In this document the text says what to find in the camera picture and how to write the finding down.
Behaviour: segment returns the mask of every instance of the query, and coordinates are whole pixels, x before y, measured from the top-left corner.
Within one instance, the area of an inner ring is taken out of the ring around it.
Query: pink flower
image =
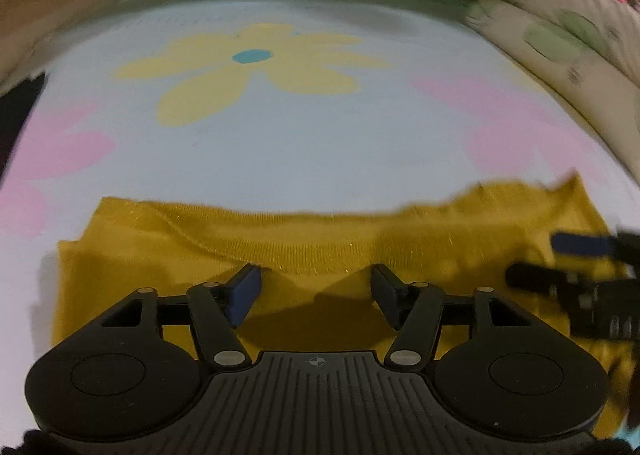
[[[484,120],[466,139],[475,165],[490,175],[521,175],[540,154],[557,176],[578,170],[600,182],[590,153],[597,145],[580,128],[562,121],[522,92],[501,89],[482,77],[415,78],[419,91]]]
[[[0,186],[1,229],[27,239],[40,235],[48,204],[33,181],[72,174],[113,149],[113,141],[101,132],[67,133],[93,110],[76,108],[45,116],[33,112]]]

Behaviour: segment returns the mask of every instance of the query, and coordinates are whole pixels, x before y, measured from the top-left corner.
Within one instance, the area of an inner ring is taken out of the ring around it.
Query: yellow flower
[[[121,79],[153,79],[211,69],[182,81],[158,105],[161,124],[177,127],[232,105],[249,76],[264,71],[276,87],[298,94],[350,94],[356,80],[329,66],[382,68],[385,61],[342,50],[355,36],[316,32],[294,34],[286,24],[255,24],[238,34],[195,34],[169,42],[162,54],[117,69]]]

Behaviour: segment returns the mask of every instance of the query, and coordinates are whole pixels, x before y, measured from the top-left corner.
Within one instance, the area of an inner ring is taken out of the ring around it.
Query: beige fabric
[[[548,83],[598,131],[640,180],[640,90],[564,29],[501,0],[483,0],[468,24]]]
[[[640,87],[640,14],[616,0],[504,0],[583,41]]]

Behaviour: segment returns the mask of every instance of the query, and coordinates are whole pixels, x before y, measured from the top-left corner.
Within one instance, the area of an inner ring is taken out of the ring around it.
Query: bed sheet
[[[0,190],[0,440],[33,418],[56,243],[103,196],[374,212],[580,171],[612,226],[640,189],[584,122],[462,24],[460,0],[123,0],[42,45]]]

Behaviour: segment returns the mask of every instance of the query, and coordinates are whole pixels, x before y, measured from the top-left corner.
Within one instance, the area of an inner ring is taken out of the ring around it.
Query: bed
[[[59,240],[104,196],[379,212],[578,171],[611,228],[640,188],[575,109],[462,24],[469,0],[112,0],[9,82],[46,86],[0,191],[0,438],[50,348]]]

